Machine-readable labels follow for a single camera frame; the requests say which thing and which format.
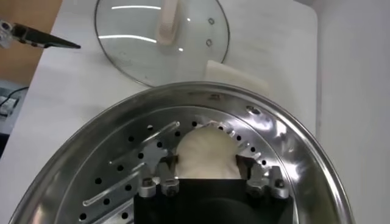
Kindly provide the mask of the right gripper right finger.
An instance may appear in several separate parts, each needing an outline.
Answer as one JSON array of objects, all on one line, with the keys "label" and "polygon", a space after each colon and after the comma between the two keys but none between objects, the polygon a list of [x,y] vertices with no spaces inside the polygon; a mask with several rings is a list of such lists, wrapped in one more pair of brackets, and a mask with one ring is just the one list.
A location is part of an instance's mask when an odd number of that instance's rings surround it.
[{"label": "right gripper right finger", "polygon": [[253,197],[270,195],[273,198],[288,198],[289,189],[279,166],[264,169],[254,158],[236,155],[240,175],[246,180],[247,193]]}]

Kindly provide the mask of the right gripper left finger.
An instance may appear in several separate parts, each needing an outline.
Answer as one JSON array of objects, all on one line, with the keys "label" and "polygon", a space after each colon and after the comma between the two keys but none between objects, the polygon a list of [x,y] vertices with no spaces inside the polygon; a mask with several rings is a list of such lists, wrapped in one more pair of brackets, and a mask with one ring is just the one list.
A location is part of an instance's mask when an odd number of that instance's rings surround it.
[{"label": "right gripper left finger", "polygon": [[[177,155],[162,157],[155,166],[155,174],[159,178],[160,192],[173,197],[179,192],[179,180],[176,178]],[[138,195],[141,198],[152,198],[157,194],[157,184],[154,182],[150,167],[142,163],[140,169],[140,185]]]}]

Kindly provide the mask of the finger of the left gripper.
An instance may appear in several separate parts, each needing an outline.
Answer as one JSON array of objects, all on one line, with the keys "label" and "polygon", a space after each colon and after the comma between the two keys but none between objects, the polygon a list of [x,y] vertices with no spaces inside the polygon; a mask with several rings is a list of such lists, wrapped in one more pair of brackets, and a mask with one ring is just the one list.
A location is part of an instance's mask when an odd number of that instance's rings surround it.
[{"label": "finger of the left gripper", "polygon": [[49,47],[60,47],[69,49],[81,48],[81,46],[76,43],[53,36],[49,33],[45,33],[40,30],[18,23],[8,23],[7,21],[2,19],[1,48],[8,49],[13,40],[18,41],[21,44],[28,44],[33,47],[39,47],[43,49]]}]

